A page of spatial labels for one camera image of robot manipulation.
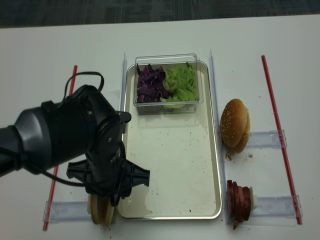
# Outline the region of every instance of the tray rim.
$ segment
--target tray rim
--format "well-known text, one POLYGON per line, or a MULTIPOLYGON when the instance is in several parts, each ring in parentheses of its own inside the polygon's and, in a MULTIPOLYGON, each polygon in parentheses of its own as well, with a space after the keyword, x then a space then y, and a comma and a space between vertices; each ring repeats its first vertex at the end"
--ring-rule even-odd
MULTIPOLYGON (((215 131, 215 121, 214 121, 214 110, 213 110, 213 104, 212 104, 212 91, 211 91, 211 80, 210 80, 210 74, 209 74, 209 68, 208 65, 204 62, 204 61, 199 61, 200 64, 204 65, 204 67, 206 68, 206 72, 207 72, 207 76, 208 76, 208 84, 209 84, 209 104, 210 104, 210 109, 211 109, 211 120, 212 120, 212 126, 213 126, 213 140, 214 140, 214 149, 215 149, 215 161, 216 161, 216 167, 217 167, 217 178, 218 178, 218 195, 219 195, 219 199, 220 199, 220 205, 219 205, 219 209, 217 211, 216 214, 212 215, 212 216, 146 216, 146 217, 125 217, 123 216, 120 211, 118 210, 117 212, 119 213, 119 215, 121 216, 121 218, 126 219, 126 220, 212 220, 217 218, 221 212, 222 212, 222 205, 223 205, 223 200, 222 200, 222 189, 221 189, 221 179, 220 179, 220 167, 219 167, 219 158, 218 158, 218 145, 217 145, 217 140, 216 140, 216 131, 215 131)), ((125 110, 125 102, 127 100, 127 81, 128 81, 128 74, 129 71, 131 70, 131 68, 134 68, 135 64, 131 65, 127 71, 126 71, 126 75, 125 78, 123 78, 123 82, 122 82, 122 87, 125 87, 124 90, 124 97, 121 96, 120 102, 123 101, 123 109, 121 109, 121 111, 125 110)))

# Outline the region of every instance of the green lettuce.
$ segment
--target green lettuce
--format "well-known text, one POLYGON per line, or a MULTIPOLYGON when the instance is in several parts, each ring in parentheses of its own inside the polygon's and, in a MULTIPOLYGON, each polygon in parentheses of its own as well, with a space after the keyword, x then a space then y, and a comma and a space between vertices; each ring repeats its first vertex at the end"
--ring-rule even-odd
POLYGON ((195 72, 190 64, 186 63, 186 67, 174 66, 173 71, 165 68, 163 70, 165 71, 163 86, 168 92, 172 92, 173 96, 169 96, 168 99, 161 98, 161 102, 196 100, 195 72))

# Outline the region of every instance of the crumb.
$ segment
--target crumb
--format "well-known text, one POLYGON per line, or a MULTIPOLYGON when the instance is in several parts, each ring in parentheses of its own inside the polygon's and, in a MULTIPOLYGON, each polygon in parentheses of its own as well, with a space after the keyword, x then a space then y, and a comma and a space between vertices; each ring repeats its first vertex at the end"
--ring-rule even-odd
POLYGON ((229 161, 231 161, 232 160, 232 158, 231 158, 231 155, 229 154, 229 153, 226 153, 225 154, 225 157, 224 157, 225 159, 229 159, 229 161))

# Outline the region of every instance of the red straw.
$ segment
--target red straw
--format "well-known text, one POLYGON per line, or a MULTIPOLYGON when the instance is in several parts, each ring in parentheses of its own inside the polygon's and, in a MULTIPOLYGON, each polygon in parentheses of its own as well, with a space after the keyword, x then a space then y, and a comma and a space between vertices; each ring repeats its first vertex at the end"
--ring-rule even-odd
MULTIPOLYGON (((77 73, 77 69, 78 66, 74 65, 73 67, 73 74, 75 75, 77 73)), ((74 87, 75 87, 75 81, 76 81, 76 76, 74 76, 71 80, 71 85, 70 85, 70 91, 69 91, 69 96, 72 95, 72 93, 74 92, 74 87)), ((56 166, 53 170, 53 175, 57 176, 58 175, 58 169, 59 166, 56 166)), ((43 228, 42 231, 47 231, 48 230, 48 225, 49 225, 49 218, 50 218, 50 212, 51 212, 51 206, 52 206, 52 201, 54 199, 54 192, 55 192, 55 187, 56 187, 56 181, 52 180, 51 181, 51 188, 50 188, 50 193, 49 193, 49 198, 48 198, 48 204, 46 206, 46 212, 47 212, 47 216, 45 217, 44 223, 43 223, 43 228)))
MULTIPOLYGON (((268 90, 269 90, 269 94, 270 94, 275 124, 276 124, 276 128, 279 132, 279 140, 280 140, 281 145, 283 146, 284 140, 283 140, 282 134, 280 134, 282 128, 280 125, 280 119, 279 119, 279 115, 278 115, 278 111, 277 111, 276 100, 275 100, 274 91, 273 91, 272 85, 271 85, 271 80, 270 80, 270 76, 269 76, 269 71, 268 71, 268 66, 267 66, 267 61, 266 61, 265 55, 262 55, 261 59, 262 59, 264 74, 265 74, 265 78, 266 78, 266 84, 268 85, 268 90)), ((282 150, 286 175, 287 175, 288 181, 289 181, 289 187, 290 187, 290 192, 291 192, 291 196, 292 196, 292 201, 293 201, 293 205, 294 205, 294 210, 295 210, 295 215, 296 215, 296 223, 298 225, 301 225, 302 224, 302 217, 301 217, 300 209, 298 208, 298 204, 297 204, 297 195, 296 195, 296 191, 295 191, 294 180, 292 178, 292 174, 291 174, 291 170, 290 170, 290 166, 289 166, 287 149, 285 147, 282 147, 281 150, 282 150)))

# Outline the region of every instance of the clear acrylic holder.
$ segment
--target clear acrylic holder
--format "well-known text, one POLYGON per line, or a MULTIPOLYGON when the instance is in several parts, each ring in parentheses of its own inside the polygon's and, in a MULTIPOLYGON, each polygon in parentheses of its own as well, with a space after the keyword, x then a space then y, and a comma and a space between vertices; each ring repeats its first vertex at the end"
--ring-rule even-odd
MULTIPOLYGON (((221 192, 224 205, 225 222, 233 224, 230 217, 229 197, 227 194, 227 170, 223 155, 223 145, 220 137, 220 116, 218 110, 218 95, 217 83, 214 73, 214 58, 212 52, 209 53, 209 69, 210 69, 210 92, 211 105, 213 111, 215 137, 217 139, 217 157, 219 161, 219 173, 221 180, 221 192)), ((247 149, 254 148, 286 148, 287 142, 284 130, 266 131, 266 132, 251 132, 247 149)), ((302 211, 299 202, 299 196, 268 196, 257 197, 257 208, 252 212, 248 222, 243 224, 262 225, 262 226, 295 226, 297 224, 295 218, 301 218, 302 211)))

